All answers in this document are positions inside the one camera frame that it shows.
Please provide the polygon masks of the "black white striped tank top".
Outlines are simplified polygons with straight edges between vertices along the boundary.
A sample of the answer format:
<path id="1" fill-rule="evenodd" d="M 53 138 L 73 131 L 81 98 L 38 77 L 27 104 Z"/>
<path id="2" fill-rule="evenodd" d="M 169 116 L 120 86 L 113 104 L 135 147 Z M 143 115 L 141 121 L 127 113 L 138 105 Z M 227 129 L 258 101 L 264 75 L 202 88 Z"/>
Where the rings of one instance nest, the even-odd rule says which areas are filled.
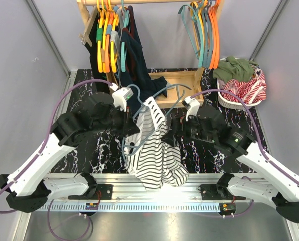
<path id="1" fill-rule="evenodd" d="M 160 189 L 165 183 L 181 186 L 187 182 L 189 173 L 181 163 L 180 147 L 161 140 L 168 126 L 155 100 L 150 97 L 144 105 L 136 123 L 140 132 L 125 139 L 126 169 L 146 190 Z"/>

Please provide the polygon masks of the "blue grey hanger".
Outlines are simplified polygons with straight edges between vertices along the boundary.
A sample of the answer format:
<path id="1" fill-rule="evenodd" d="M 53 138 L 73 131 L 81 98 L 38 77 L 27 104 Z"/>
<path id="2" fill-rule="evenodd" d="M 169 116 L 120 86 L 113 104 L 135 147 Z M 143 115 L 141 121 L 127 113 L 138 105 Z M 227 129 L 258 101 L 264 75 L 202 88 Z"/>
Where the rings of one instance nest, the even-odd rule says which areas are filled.
<path id="1" fill-rule="evenodd" d="M 155 99 L 158 95 L 161 95 L 164 91 L 167 92 L 167 97 L 165 100 L 156 100 L 156 103 L 159 107 L 159 109 L 165 109 L 166 112 L 164 112 L 165 117 L 168 117 L 171 113 L 171 111 L 174 108 L 181 108 L 180 104 L 181 101 L 184 99 L 185 90 L 182 90 L 182 94 L 179 93 L 179 87 L 192 90 L 190 87 L 183 85 L 183 84 L 169 84 L 167 83 L 166 87 L 160 89 L 158 92 L 152 95 L 152 97 Z M 133 116 L 133 120 L 137 119 L 140 113 L 146 113 L 149 111 L 149 108 L 144 105 L 144 102 L 140 98 L 141 90 L 140 88 L 135 85 L 131 84 L 128 87 L 124 87 L 123 90 L 127 90 L 128 92 L 135 92 L 137 91 L 137 101 L 140 105 L 140 108 L 137 110 L 137 112 Z M 124 137 L 122 139 L 121 144 L 121 152 L 122 152 L 122 158 L 127 163 L 127 157 L 134 154 L 139 149 L 139 146 L 131 146 L 126 144 L 126 138 Z"/>

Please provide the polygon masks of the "teal hanger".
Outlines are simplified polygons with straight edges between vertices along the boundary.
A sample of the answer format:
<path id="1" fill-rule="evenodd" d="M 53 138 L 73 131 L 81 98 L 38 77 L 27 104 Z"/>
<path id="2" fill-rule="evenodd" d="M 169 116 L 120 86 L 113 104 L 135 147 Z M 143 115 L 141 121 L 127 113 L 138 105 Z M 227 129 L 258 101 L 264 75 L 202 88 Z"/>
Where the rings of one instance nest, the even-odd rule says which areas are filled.
<path id="1" fill-rule="evenodd" d="M 181 17 L 182 23 L 185 27 L 186 33 L 189 37 L 191 46 L 194 51 L 195 43 L 194 43 L 194 37 L 193 37 L 192 20 L 191 20 L 190 11 L 189 11 L 190 7 L 191 7 L 190 3 L 181 5 L 181 7 L 178 10 L 178 14 Z M 203 67 L 204 53 L 203 53 L 203 56 L 199 57 L 199 59 L 197 59 L 197 60 L 198 60 L 198 63 L 197 63 L 198 68 Z"/>

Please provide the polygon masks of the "red striped tank top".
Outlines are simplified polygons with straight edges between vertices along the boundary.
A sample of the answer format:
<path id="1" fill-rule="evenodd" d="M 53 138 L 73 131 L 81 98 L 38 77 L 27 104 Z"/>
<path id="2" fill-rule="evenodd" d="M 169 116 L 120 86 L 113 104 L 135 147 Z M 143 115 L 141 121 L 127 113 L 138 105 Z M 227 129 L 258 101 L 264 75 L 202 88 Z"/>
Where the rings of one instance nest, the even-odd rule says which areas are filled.
<path id="1" fill-rule="evenodd" d="M 265 75 L 259 68 L 254 69 L 254 74 L 248 82 L 232 79 L 222 87 L 222 90 L 236 95 L 246 105 L 266 100 L 266 89 Z"/>

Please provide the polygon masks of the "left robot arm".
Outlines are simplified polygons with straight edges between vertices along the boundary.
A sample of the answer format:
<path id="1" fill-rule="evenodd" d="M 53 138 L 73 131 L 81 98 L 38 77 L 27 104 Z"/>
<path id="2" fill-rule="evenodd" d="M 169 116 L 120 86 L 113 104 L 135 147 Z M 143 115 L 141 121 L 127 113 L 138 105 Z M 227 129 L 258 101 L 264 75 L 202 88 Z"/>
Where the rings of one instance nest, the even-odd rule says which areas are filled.
<path id="1" fill-rule="evenodd" d="M 8 206 L 15 211 L 31 213 L 53 199 L 100 197 L 98 183 L 89 173 L 63 179 L 45 176 L 89 135 L 114 132 L 126 137 L 139 133 L 127 105 L 132 96 L 130 88 L 119 89 L 113 94 L 97 92 L 73 112 L 60 115 L 35 153 L 13 173 L 0 175 L 0 189 L 8 192 Z"/>

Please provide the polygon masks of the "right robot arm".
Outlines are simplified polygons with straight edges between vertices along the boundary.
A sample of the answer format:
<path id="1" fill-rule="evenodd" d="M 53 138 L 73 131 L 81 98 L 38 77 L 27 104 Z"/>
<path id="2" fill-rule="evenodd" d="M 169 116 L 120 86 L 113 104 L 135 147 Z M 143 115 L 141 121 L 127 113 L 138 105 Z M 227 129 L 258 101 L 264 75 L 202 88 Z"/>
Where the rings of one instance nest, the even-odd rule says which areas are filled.
<path id="1" fill-rule="evenodd" d="M 211 143 L 268 181 L 261 184 L 225 173 L 216 184 L 218 197 L 252 199 L 274 208 L 285 219 L 299 223 L 299 175 L 266 152 L 248 132 L 227 125 L 220 111 L 204 107 L 194 115 L 172 119 L 162 141 L 175 146 L 178 137 Z"/>

